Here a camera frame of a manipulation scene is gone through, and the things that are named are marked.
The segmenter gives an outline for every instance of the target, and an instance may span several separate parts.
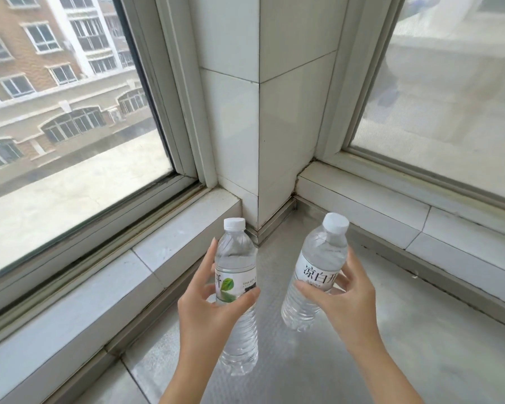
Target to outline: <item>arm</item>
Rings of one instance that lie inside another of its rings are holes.
[[[303,295],[326,313],[331,325],[346,344],[376,404],[424,404],[398,368],[380,336],[376,320],[376,291],[351,248],[331,294],[297,281]]]
[[[255,288],[224,306],[209,303],[206,299],[215,293],[215,284],[206,285],[206,281],[213,273],[216,251],[217,241],[213,238],[202,264],[178,300],[180,356],[159,404],[200,402],[232,328],[260,294]]]

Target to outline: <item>green leaf logo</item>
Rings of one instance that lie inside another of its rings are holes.
[[[221,291],[221,300],[226,303],[232,303],[236,300],[236,297],[228,292]]]
[[[234,280],[232,278],[226,278],[222,281],[221,290],[230,290],[234,287]]]

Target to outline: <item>tiled pillar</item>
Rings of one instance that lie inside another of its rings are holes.
[[[316,147],[347,0],[189,0],[219,183],[256,229]]]

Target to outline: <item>reflective floor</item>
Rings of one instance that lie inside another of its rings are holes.
[[[260,247],[258,364],[238,378],[217,367],[202,403],[372,403],[357,367],[323,313],[307,333],[288,330],[280,318],[299,250],[316,225],[294,212]],[[352,245],[376,286],[385,344],[425,402],[505,404],[505,326]],[[178,352],[174,307],[79,402],[157,403],[172,377]]]

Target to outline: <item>forearm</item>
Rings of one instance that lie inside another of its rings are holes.
[[[180,360],[159,404],[198,404],[212,374],[213,367],[195,366]]]
[[[353,355],[375,404],[424,404],[382,342]]]

